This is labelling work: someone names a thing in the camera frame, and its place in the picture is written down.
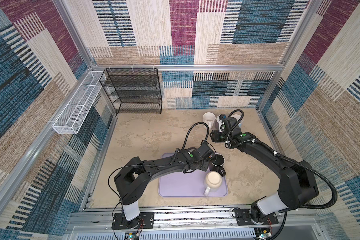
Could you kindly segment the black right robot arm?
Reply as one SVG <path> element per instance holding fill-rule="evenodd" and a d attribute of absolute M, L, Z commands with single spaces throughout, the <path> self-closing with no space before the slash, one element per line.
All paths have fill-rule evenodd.
<path fill-rule="evenodd" d="M 214 143 L 224 143 L 230 150 L 239 150 L 252 156 L 269 168 L 280 179 L 277 192 L 252 203 L 251 220 L 254 224 L 263 223 L 276 212 L 287 213 L 299 208 L 322 210 L 332 207 L 338 200 L 334 184 L 324 175 L 314 170 L 306 161 L 296 161 L 272 149 L 255 135 L 243 133 L 239 127 L 240 120 L 229 115 L 216 117 L 218 129 L 210 137 Z M 309 201 L 319 195 L 316 178 L 320 178 L 331 190 L 331 199 L 321 205 L 310 205 Z"/>

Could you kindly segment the cream upside-down mug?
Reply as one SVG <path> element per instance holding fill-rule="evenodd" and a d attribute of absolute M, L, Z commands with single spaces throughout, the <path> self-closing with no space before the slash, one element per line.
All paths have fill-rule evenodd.
<path fill-rule="evenodd" d="M 217 191 L 223 183 L 223 177 L 215 171 L 209 172 L 205 177 L 204 196 L 208 196 L 211 192 Z"/>

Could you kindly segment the white faceted ceramic mug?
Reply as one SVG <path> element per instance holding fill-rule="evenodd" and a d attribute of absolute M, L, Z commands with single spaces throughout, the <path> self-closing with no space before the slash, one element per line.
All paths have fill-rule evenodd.
<path fill-rule="evenodd" d="M 216 116 L 211 112 L 204 113 L 203 122 L 209 126 L 210 130 L 213 130 L 216 125 Z"/>

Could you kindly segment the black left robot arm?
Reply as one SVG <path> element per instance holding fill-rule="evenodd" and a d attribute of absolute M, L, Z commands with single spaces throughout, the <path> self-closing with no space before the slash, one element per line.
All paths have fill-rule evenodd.
<path fill-rule="evenodd" d="M 198 125 L 206 127 L 206 136 L 198 148 L 187 149 L 188 137 L 192 129 Z M 120 199 L 122 215 L 128 224 L 140 221 L 138 200 L 151 181 L 172 173 L 190 174 L 198 170 L 204 172 L 207 170 L 208 163 L 216 154 L 207 141 L 209 133 L 210 128 L 206 123 L 195 123 L 189 128 L 183 146 L 177 148 L 171 157 L 152 161 L 142 161 L 139 157 L 134 157 L 125 166 L 113 171 L 116 174 L 114 177 L 116 188 L 113 192 Z"/>

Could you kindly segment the black ceramic mug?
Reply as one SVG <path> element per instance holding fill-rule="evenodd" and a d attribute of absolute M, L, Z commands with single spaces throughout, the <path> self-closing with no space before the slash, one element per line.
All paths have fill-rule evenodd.
<path fill-rule="evenodd" d="M 209 170 L 217 172 L 221 177 L 226 176 L 226 170 L 224 169 L 225 158 L 221 154 L 216 154 L 212 162 L 209 163 Z"/>

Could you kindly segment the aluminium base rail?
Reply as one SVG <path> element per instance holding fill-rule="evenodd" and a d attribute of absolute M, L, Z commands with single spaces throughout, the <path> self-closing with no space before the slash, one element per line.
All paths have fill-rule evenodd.
<path fill-rule="evenodd" d="M 153 212 L 153 227 L 144 229 L 141 240 L 255 240 L 262 231 L 275 234 L 279 224 L 239 226 L 233 217 L 235 206 L 186 206 L 141 208 Z M 87 209 L 73 213 L 64 232 L 65 240 L 123 240 L 137 230 L 112 230 L 119 211 Z M 328 240 L 329 233 L 313 210 L 288 214 L 279 240 Z"/>

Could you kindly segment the lavender ceramic mug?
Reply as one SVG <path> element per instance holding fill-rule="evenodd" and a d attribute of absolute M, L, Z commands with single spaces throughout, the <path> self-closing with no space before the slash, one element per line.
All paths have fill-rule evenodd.
<path fill-rule="evenodd" d="M 222 125 L 223 125 L 223 119 L 225 118 L 225 115 L 218 115 L 216 118 L 216 127 L 217 129 L 222 132 Z"/>

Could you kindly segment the light blue ceramic mug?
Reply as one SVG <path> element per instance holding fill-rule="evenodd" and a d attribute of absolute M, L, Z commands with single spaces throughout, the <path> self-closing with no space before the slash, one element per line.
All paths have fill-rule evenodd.
<path fill-rule="evenodd" d="M 241 117 L 241 114 L 233 114 L 232 115 L 233 118 L 235 118 L 237 120 L 238 124 L 238 128 L 242 127 L 242 124 L 244 122 L 244 118 Z"/>

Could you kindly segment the lavender silicone mat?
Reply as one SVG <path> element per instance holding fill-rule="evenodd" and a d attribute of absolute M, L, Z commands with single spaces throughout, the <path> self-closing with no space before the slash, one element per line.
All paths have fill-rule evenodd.
<path fill-rule="evenodd" d="M 205 178 L 210 172 L 197 170 L 191 174 L 172 173 L 159 178 L 159 195 L 163 198 L 206 197 Z"/>

